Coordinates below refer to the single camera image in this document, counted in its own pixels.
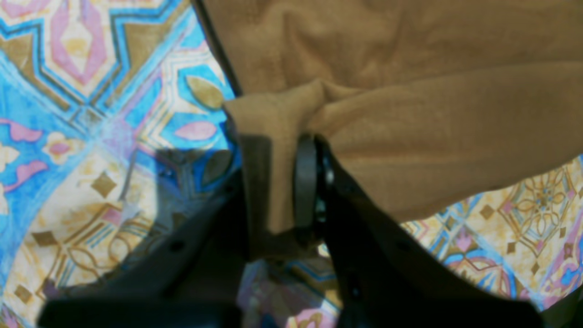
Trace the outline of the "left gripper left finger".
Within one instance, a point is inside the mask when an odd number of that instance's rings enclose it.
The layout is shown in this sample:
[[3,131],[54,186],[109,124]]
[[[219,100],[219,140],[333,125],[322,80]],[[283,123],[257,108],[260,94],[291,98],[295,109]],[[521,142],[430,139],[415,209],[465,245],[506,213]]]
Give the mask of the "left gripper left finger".
[[40,328],[239,328],[249,258],[242,172],[154,251],[93,291],[44,306]]

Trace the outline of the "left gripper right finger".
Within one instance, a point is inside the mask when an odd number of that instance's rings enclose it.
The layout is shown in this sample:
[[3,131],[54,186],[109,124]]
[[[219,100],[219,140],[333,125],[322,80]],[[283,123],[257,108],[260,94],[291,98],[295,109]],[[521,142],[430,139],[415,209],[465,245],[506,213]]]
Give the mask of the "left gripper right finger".
[[528,302],[458,278],[383,213],[321,137],[303,135],[294,164],[298,243],[323,241],[343,308],[338,328],[543,328]]

